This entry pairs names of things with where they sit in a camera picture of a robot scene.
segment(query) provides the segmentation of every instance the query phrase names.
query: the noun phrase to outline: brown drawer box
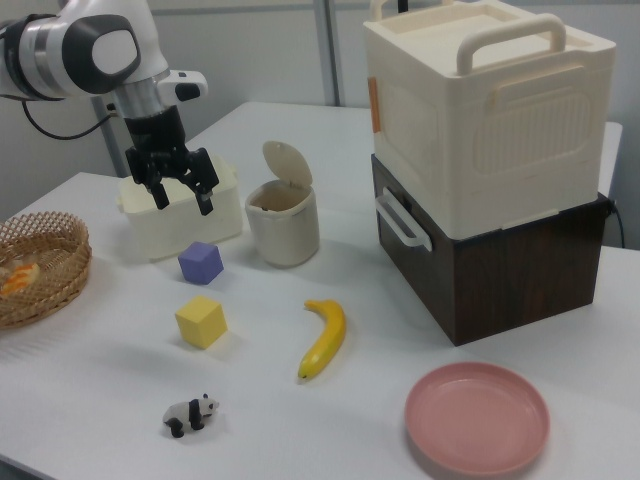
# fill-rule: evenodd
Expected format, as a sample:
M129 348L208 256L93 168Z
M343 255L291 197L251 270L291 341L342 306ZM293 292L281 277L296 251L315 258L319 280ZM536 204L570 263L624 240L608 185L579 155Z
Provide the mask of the brown drawer box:
M375 155L371 159L376 198L386 187L433 247L406 246L378 214L380 243L454 345L593 301L611 213L606 197L518 227L452 240Z

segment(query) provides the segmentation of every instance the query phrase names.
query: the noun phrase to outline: cream storage box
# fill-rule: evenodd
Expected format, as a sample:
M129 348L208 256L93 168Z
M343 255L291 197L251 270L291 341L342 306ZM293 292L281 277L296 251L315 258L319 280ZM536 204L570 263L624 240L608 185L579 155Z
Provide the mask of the cream storage box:
M451 239L597 199L615 44L497 0L365 23L376 157Z
M200 214L196 198L189 187L173 178L162 184L169 206L158 210L144 185L132 177L120 182L116 203L127 215L142 253L150 260L179 255L193 242L214 243L242 232L242 209L235 171L218 155L211 163L220 183L213 188L213 211Z

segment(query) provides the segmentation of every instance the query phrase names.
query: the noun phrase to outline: yellow cube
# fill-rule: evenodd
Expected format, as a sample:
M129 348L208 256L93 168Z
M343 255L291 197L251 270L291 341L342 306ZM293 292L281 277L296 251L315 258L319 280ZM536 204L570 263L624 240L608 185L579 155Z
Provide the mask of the yellow cube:
M178 310L176 320L182 338L199 348L209 347L227 331L222 305L202 295Z

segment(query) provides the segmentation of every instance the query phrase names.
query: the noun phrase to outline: banana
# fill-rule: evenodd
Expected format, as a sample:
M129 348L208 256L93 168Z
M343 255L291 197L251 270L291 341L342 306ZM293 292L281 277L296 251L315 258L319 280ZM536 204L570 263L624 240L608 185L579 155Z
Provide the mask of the banana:
M324 331L300 362L298 377L309 380L327 366L342 345L347 322L342 307L335 300L307 300L304 306L322 315L326 321Z

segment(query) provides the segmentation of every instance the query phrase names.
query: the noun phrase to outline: toy panda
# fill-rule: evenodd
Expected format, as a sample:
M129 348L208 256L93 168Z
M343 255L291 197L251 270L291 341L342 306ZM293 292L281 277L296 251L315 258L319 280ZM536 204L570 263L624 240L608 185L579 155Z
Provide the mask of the toy panda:
M190 402L181 402L171 405L162 417L162 421L171 429L174 438L184 435L182 427L189 423L194 430L202 430L204 417L210 417L220 404L205 393L202 398L194 398Z

